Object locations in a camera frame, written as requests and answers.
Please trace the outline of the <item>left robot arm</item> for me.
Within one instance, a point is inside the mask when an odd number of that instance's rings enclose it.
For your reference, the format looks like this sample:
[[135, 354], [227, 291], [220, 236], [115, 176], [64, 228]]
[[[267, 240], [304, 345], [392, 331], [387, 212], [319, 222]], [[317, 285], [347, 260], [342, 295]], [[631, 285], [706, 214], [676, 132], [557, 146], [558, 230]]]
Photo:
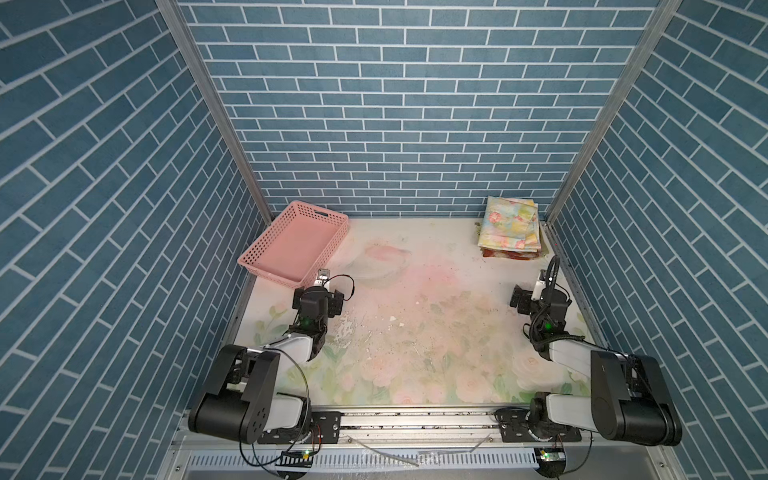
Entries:
[[311, 400], [277, 391], [278, 378], [318, 356], [328, 320], [341, 314], [345, 295], [329, 289], [333, 277], [320, 269], [313, 284], [294, 290], [294, 321], [277, 340], [260, 348], [223, 346], [188, 414], [194, 433], [237, 442], [292, 443], [313, 427]]

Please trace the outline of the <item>red patterned skirt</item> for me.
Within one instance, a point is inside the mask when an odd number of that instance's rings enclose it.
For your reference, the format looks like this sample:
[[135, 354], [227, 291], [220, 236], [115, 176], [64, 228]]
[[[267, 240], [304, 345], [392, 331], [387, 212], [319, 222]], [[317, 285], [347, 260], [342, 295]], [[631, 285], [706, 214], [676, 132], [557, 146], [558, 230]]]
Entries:
[[488, 248], [481, 248], [481, 253], [485, 258], [503, 258], [511, 260], [533, 260], [541, 256], [541, 251], [505, 251]]

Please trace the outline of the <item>pastel floral skirt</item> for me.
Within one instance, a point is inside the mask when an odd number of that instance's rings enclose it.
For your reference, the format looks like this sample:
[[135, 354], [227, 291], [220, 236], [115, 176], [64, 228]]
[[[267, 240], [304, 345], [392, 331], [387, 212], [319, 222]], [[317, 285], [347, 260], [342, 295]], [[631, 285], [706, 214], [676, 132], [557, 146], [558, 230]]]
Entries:
[[489, 197], [478, 246], [494, 251], [538, 253], [542, 248], [538, 205], [532, 200]]

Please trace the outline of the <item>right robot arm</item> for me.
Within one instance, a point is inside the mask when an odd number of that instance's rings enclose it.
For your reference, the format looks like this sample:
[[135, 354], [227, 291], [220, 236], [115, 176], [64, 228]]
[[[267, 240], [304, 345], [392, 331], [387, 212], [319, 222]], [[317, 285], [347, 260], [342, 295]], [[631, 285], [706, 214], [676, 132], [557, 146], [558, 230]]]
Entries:
[[587, 396], [538, 392], [523, 424], [529, 434], [550, 441], [575, 431], [641, 446], [676, 446], [683, 425], [656, 358], [622, 353], [566, 330], [572, 300], [542, 271], [533, 289], [517, 285], [510, 306], [529, 317], [523, 334], [545, 361], [580, 374], [590, 383]]

